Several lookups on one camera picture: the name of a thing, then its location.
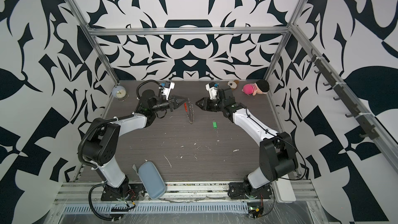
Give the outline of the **red handled keyring tool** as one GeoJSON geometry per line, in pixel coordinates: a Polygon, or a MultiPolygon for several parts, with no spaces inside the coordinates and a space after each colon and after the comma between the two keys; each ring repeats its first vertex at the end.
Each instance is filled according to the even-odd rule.
{"type": "Polygon", "coordinates": [[[187,113],[189,123],[193,124],[194,123],[194,106],[188,100],[187,102],[184,103],[184,108],[187,113]]]}

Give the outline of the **key with green tag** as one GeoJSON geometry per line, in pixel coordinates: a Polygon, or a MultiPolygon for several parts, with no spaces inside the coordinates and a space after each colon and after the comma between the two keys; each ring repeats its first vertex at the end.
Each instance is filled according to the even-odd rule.
{"type": "Polygon", "coordinates": [[[217,128],[218,128],[218,127],[217,127],[217,123],[216,123],[215,121],[212,122],[212,126],[213,126],[214,129],[217,129],[217,128]]]}

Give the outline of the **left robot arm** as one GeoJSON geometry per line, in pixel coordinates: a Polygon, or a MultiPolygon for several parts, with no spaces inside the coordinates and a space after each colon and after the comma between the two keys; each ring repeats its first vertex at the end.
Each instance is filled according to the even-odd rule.
{"type": "Polygon", "coordinates": [[[157,94],[151,89],[145,90],[138,93],[137,98],[138,105],[132,114],[120,118],[95,119],[78,146],[80,162],[97,170],[105,187],[110,189],[129,189],[129,179],[116,161],[119,137],[151,126],[159,112],[172,112],[189,101],[183,96],[164,95],[161,89],[157,94]]]}

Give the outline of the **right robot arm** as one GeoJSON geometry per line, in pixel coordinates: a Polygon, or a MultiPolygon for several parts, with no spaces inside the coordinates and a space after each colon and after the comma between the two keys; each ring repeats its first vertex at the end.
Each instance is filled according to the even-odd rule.
{"type": "Polygon", "coordinates": [[[209,96],[195,104],[207,112],[222,112],[224,117],[241,127],[259,146],[259,167],[247,175],[249,189],[258,189],[298,168],[297,149],[290,135],[279,133],[256,118],[242,103],[237,103],[233,90],[206,85],[209,96]]]}

